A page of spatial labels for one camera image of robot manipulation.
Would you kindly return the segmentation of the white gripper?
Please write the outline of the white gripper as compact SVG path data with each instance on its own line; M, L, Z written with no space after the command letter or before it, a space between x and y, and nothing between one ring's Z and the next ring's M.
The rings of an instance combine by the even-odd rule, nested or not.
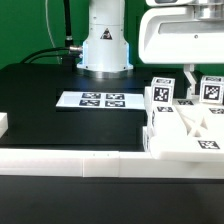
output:
M224 63L224 0L146 0L138 54L145 64L185 64L186 98L200 92L194 64Z

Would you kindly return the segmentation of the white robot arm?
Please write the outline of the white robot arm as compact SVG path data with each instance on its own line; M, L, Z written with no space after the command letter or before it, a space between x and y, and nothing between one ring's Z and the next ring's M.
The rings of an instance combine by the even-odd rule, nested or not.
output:
M224 63L224 0L145 0L138 55L146 64L182 64L196 93L194 66ZM90 0L89 35L78 68L116 77L133 68L124 39L125 0Z

